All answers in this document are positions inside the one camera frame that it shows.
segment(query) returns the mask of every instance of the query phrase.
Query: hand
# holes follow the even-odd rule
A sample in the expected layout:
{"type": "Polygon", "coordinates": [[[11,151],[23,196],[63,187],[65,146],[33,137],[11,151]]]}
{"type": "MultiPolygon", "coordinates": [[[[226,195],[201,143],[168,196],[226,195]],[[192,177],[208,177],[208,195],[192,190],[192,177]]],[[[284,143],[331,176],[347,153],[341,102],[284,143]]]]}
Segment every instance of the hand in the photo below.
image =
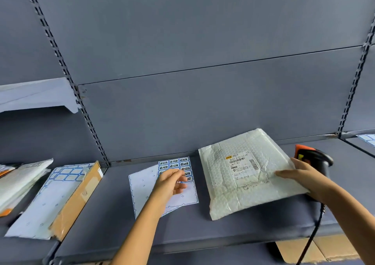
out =
{"type": "Polygon", "coordinates": [[[335,182],[321,174],[310,164],[291,158],[296,169],[276,171],[275,174],[282,178],[297,181],[303,187],[310,190],[309,195],[317,201],[326,204],[330,191],[337,186],[335,182]]]}
{"type": "Polygon", "coordinates": [[[188,179],[184,176],[184,171],[179,169],[168,169],[164,171],[157,179],[154,189],[151,192],[150,203],[156,206],[158,217],[165,211],[166,203],[176,194],[183,192],[187,187],[185,183],[188,179]]]}

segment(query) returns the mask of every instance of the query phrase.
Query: person's left hand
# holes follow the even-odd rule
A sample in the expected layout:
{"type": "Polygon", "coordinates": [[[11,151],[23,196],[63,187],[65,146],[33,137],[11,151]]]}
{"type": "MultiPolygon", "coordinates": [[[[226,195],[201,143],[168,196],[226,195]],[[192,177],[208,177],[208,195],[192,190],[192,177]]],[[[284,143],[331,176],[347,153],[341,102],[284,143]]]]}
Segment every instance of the person's left hand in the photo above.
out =
{"type": "Polygon", "coordinates": [[[188,179],[184,176],[184,171],[179,169],[168,169],[164,171],[157,179],[154,189],[148,198],[149,202],[157,208],[159,217],[164,213],[166,203],[176,194],[183,192],[187,187],[185,183],[188,179]]]}

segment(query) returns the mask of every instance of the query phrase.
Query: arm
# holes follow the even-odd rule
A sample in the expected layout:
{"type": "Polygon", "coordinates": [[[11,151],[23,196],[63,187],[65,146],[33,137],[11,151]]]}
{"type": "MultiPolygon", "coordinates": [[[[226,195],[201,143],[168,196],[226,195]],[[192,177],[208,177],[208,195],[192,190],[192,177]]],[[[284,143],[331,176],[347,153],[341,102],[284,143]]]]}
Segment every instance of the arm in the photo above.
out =
{"type": "Polygon", "coordinates": [[[111,265],[146,265],[154,239],[157,223],[164,213],[166,203],[172,195],[186,188],[184,171],[169,169],[163,172],[123,245],[113,258],[111,265]]]}
{"type": "Polygon", "coordinates": [[[292,158],[297,169],[275,174],[294,179],[326,204],[365,264],[375,260],[375,217],[343,188],[309,164],[292,158]]]}

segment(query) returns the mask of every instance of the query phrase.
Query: bubble mailer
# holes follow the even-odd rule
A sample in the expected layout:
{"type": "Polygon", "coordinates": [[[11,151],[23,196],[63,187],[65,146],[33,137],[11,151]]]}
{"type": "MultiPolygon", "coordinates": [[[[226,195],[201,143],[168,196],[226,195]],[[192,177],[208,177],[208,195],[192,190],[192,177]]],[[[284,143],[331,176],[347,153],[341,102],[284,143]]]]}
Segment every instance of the bubble mailer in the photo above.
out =
{"type": "Polygon", "coordinates": [[[212,220],[308,192],[294,180],[275,175],[276,170],[295,167],[262,129],[203,147],[199,155],[211,198],[212,220]]]}

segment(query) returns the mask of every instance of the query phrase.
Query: black cable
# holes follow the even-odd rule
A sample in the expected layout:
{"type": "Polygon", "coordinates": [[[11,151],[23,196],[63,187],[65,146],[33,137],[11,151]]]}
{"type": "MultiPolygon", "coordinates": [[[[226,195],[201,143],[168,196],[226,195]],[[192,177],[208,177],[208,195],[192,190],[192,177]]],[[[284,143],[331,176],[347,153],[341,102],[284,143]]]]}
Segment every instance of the black cable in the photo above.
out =
{"type": "Polygon", "coordinates": [[[304,256],[306,255],[306,252],[309,249],[310,244],[312,243],[312,240],[314,239],[314,237],[316,235],[316,232],[318,231],[318,229],[320,227],[320,223],[322,221],[323,214],[326,212],[326,209],[327,209],[327,206],[325,204],[321,203],[320,204],[320,215],[319,215],[318,222],[316,223],[315,228],[312,231],[312,234],[310,235],[310,238],[307,241],[307,243],[305,245],[305,248],[303,249],[302,254],[301,254],[300,258],[298,259],[296,265],[300,265],[301,262],[302,262],[302,260],[303,260],[303,258],[304,258],[304,256]]]}

